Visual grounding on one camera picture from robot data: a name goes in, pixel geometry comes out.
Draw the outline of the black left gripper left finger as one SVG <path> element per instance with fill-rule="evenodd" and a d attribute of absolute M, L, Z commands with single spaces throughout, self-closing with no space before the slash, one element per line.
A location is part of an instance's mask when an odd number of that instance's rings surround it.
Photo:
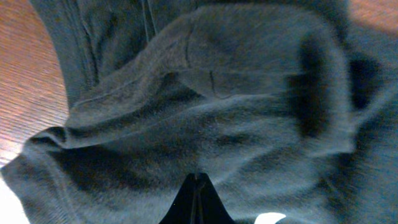
<path fill-rule="evenodd" d="M 197 212 L 197 179 L 188 174 L 159 224 L 195 224 Z"/>

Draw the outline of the dark green t-shirt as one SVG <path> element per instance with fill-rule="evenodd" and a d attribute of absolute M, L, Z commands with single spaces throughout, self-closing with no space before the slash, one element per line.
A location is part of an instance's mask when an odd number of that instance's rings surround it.
<path fill-rule="evenodd" d="M 34 1 L 68 98 L 1 169 L 31 223 L 397 222 L 397 39 L 346 1 Z"/>

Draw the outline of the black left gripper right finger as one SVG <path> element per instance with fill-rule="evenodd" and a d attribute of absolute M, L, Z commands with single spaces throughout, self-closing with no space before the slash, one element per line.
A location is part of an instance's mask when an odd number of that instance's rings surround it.
<path fill-rule="evenodd" d="M 235 224 L 205 173 L 196 174 L 196 223 Z"/>

